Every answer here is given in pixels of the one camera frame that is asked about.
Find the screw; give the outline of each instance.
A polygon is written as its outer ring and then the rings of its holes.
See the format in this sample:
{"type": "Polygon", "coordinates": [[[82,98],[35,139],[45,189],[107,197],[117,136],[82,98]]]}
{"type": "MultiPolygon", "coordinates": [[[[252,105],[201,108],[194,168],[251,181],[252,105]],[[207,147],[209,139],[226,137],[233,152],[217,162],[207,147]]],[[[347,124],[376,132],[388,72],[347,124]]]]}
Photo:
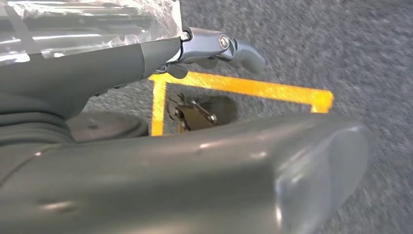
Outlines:
{"type": "Polygon", "coordinates": [[[173,114],[174,116],[178,116],[178,115],[179,115],[178,109],[176,109],[176,108],[173,109],[172,114],[173,114]]]}
{"type": "Polygon", "coordinates": [[[181,32],[181,41],[187,41],[191,39],[191,35],[187,31],[181,32]]]}
{"type": "Polygon", "coordinates": [[[228,46],[229,46],[229,38],[227,37],[227,35],[221,34],[219,40],[220,40],[220,41],[219,41],[220,47],[221,47],[222,49],[227,49],[228,46]]]}

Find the plastic wrap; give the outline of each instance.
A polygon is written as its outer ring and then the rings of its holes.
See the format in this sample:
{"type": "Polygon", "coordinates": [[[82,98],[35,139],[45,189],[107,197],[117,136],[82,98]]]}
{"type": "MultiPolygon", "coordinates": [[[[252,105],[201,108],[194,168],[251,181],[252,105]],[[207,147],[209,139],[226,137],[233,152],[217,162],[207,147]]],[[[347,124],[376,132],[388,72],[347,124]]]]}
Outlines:
{"type": "Polygon", "coordinates": [[[14,0],[0,8],[8,16],[2,22],[13,25],[0,26],[3,57],[19,51],[18,41],[29,55],[57,58],[175,38],[182,32],[179,2],[172,0],[14,0]]]}
{"type": "Polygon", "coordinates": [[[0,66],[29,61],[29,55],[8,20],[4,6],[5,4],[0,2],[0,66]]]}

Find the gray carpet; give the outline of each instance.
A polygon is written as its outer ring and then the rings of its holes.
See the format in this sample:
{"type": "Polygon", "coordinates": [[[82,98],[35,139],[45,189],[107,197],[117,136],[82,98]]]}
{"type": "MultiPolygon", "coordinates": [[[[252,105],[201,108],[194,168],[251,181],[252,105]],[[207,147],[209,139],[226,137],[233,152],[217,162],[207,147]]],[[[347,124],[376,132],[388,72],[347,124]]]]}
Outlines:
{"type": "MultiPolygon", "coordinates": [[[[322,234],[413,233],[413,1],[182,0],[186,25],[227,32],[260,48],[265,73],[221,64],[222,75],[330,90],[332,111],[363,120],[376,138],[359,189],[320,229],[322,234]]],[[[171,85],[170,92],[222,95],[171,85]]],[[[239,121],[308,112],[308,106],[224,94],[239,121]]],[[[93,98],[88,110],[150,120],[152,83],[93,98]]]]}

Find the yellow floor marking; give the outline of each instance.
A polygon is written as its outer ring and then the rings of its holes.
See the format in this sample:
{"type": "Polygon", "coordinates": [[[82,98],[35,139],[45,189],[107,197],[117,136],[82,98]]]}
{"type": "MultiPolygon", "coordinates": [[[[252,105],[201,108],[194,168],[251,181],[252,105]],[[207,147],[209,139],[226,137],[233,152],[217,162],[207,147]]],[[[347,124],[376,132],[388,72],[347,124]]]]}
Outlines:
{"type": "Polygon", "coordinates": [[[307,104],[311,105],[312,113],[327,113],[333,105],[334,99],[333,93],[327,90],[196,72],[189,72],[184,79],[176,79],[169,74],[161,74],[150,77],[150,80],[154,81],[152,136],[163,134],[166,87],[168,83],[307,104]]]}

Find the gray plastic cover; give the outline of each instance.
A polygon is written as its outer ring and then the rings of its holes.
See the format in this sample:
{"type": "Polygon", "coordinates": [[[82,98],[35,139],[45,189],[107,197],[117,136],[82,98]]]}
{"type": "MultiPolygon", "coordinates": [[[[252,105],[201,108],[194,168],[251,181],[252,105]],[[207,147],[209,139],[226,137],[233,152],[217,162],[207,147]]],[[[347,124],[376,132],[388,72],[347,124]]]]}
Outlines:
{"type": "Polygon", "coordinates": [[[3,147],[34,159],[1,188],[2,234],[312,234],[357,187],[371,136],[351,118],[310,114],[23,146],[3,147]]]}
{"type": "Polygon", "coordinates": [[[0,65],[179,37],[179,1],[0,0],[0,65]]]}

